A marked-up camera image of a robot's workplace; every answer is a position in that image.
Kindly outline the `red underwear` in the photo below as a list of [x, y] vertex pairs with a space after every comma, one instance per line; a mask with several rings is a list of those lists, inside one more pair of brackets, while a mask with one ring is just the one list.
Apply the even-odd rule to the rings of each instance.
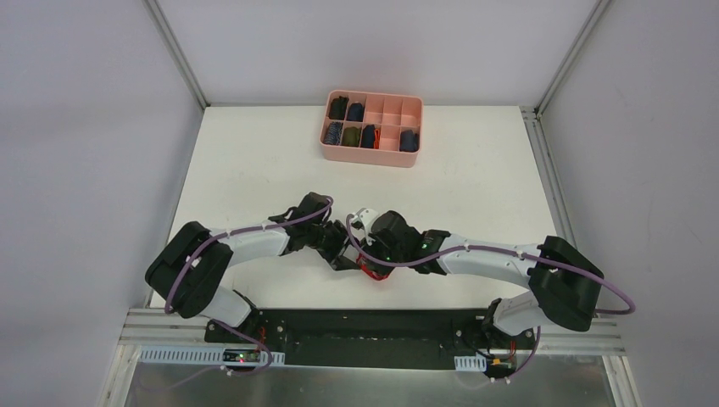
[[376, 265], [367, 259], [359, 259], [358, 266], [371, 279], [375, 281], [383, 281], [389, 278], [393, 272], [393, 268]]

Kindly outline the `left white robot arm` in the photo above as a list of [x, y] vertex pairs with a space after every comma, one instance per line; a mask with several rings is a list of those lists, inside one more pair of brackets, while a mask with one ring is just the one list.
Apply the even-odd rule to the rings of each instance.
[[220, 282], [232, 266], [250, 260], [280, 257], [314, 249], [332, 270], [358, 269], [348, 251], [348, 231], [329, 219], [332, 198], [307, 193], [299, 205], [256, 226], [220, 231], [197, 221], [186, 223], [167, 243], [145, 273], [145, 282], [165, 301], [171, 313], [188, 319], [203, 316], [226, 324], [239, 343], [252, 341], [259, 321], [246, 297]]

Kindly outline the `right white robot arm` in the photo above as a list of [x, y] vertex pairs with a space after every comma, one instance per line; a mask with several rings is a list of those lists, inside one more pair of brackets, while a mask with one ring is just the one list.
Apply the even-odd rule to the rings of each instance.
[[500, 348], [535, 326], [553, 324], [587, 331], [594, 317], [603, 273], [567, 240], [547, 236], [542, 243], [507, 245], [471, 240], [444, 230], [417, 231], [402, 215], [388, 211], [346, 219], [364, 240], [350, 239], [362, 268], [387, 276], [396, 268], [440, 276], [472, 275], [525, 288], [488, 307], [482, 339]]

